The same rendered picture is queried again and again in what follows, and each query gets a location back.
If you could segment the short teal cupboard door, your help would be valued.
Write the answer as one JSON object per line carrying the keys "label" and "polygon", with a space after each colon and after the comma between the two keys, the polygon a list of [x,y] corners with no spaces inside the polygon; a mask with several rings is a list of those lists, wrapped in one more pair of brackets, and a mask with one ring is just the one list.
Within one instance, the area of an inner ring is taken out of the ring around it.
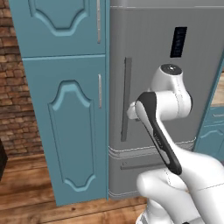
{"label": "short teal cupboard door", "polygon": [[106,0],[101,0],[97,43],[96,0],[9,0],[24,58],[105,52]]}

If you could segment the small teal cupboard door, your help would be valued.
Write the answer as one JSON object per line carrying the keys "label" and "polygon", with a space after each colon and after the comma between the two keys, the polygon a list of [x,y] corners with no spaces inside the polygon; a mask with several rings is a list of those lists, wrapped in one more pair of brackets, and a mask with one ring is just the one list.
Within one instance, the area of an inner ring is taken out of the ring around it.
{"label": "small teal cupboard door", "polygon": [[199,151],[224,160],[224,125],[206,126],[199,137]]}

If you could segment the tall teal cupboard door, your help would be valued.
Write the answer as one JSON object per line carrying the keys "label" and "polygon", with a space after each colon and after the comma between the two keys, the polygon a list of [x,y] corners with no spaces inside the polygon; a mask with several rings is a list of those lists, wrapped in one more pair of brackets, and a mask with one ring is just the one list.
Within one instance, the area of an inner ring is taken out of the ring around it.
{"label": "tall teal cupboard door", "polygon": [[105,198],[105,56],[24,58],[23,64],[56,204]]}

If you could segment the black box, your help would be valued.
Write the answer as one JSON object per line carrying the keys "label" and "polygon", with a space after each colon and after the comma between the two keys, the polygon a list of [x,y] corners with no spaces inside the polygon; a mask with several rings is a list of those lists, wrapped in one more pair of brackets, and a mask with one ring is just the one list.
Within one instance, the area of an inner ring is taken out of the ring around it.
{"label": "black box", "polygon": [[0,180],[2,179],[2,176],[4,174],[4,169],[5,169],[7,160],[8,160],[8,157],[6,155],[3,143],[0,140]]}

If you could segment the grey fridge drawer front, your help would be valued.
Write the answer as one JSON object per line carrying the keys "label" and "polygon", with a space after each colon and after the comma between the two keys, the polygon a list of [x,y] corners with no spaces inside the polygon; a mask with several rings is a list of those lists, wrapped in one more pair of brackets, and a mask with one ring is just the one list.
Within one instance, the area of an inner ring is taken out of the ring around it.
{"label": "grey fridge drawer front", "polygon": [[108,149],[108,196],[112,200],[132,198],[139,195],[137,176],[142,172],[164,168],[149,167],[142,169],[120,170],[121,165],[164,164],[154,146],[114,150]]}

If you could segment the grey fridge door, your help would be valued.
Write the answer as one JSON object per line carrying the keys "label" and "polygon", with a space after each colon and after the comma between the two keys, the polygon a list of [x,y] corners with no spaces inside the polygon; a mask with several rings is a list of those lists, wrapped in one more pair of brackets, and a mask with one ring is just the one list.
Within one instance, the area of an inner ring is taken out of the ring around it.
{"label": "grey fridge door", "polygon": [[129,150],[153,146],[144,126],[128,120],[127,139],[121,141],[125,59],[132,58],[129,105],[151,85],[163,64],[183,70],[193,100],[186,118],[164,123],[172,140],[191,148],[224,50],[224,7],[110,8],[110,132],[109,146]]}

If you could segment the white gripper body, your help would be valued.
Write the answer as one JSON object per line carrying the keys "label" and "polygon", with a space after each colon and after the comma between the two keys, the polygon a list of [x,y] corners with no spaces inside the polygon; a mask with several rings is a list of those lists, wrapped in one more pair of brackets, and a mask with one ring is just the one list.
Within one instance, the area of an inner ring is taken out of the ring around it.
{"label": "white gripper body", "polygon": [[136,103],[133,101],[127,110],[127,116],[130,120],[138,120],[137,112],[136,112]]}

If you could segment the teal drawer front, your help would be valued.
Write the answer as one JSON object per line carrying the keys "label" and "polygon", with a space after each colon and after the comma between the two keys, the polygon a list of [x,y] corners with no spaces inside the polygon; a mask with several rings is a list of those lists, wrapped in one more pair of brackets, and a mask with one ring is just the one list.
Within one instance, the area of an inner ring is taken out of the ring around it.
{"label": "teal drawer front", "polygon": [[224,122],[224,107],[211,107],[208,111],[206,120],[209,123]]}

